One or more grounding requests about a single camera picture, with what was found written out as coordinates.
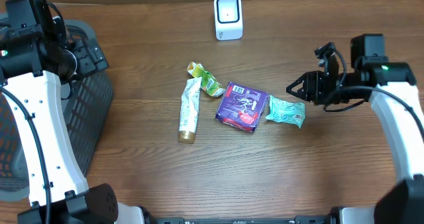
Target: teal packet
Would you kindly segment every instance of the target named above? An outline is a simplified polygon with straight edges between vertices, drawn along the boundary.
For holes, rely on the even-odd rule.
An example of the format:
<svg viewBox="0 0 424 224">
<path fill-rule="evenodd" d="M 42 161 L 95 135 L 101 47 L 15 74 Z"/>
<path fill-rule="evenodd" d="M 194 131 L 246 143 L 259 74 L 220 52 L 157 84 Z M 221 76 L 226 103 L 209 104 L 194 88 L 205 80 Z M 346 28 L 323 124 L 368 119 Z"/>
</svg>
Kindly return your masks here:
<svg viewBox="0 0 424 224">
<path fill-rule="evenodd" d="M 297 125 L 300 129 L 305 119 L 305 104 L 302 102 L 283 101 L 270 95 L 270 109 L 270 114 L 265 117 L 270 121 Z"/>
</svg>

